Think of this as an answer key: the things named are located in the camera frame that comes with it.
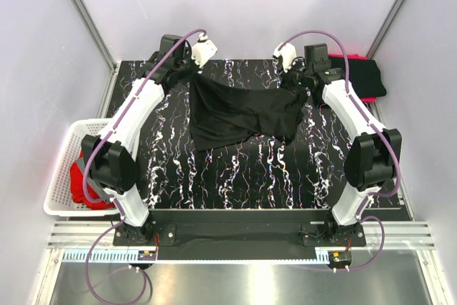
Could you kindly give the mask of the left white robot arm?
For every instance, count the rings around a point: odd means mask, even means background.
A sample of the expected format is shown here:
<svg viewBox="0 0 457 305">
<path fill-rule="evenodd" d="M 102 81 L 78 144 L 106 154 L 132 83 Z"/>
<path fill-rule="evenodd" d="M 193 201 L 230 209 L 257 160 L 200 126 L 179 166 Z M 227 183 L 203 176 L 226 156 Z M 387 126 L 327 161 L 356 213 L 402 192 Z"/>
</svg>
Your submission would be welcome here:
<svg viewBox="0 0 457 305">
<path fill-rule="evenodd" d="M 205 33 L 193 46 L 181 36 L 162 36 L 159 50 L 139 70 L 129 95 L 108 124 L 81 141 L 86 200 L 113 204 L 121 215 L 118 234 L 137 244 L 148 244 L 154 238 L 150 212 L 136 186 L 141 128 L 165 95 L 198 73 L 217 51 Z"/>
</svg>

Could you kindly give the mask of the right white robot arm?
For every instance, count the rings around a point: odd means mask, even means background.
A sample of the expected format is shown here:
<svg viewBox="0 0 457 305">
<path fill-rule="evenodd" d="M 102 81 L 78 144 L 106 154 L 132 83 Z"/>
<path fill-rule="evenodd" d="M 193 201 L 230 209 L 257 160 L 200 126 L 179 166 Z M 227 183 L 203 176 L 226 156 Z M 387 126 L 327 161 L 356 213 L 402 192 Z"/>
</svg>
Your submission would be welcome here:
<svg viewBox="0 0 457 305">
<path fill-rule="evenodd" d="M 333 68 L 325 44 L 306 46 L 305 55 L 281 43 L 273 56 L 286 86 L 307 88 L 316 106 L 329 106 L 351 139 L 344 161 L 346 185 L 322 224 L 305 224 L 300 235 L 306 247 L 364 243 L 362 213 L 388 181 L 400 181 L 402 136 L 387 129 L 364 106 L 346 78 L 347 68 Z"/>
</svg>

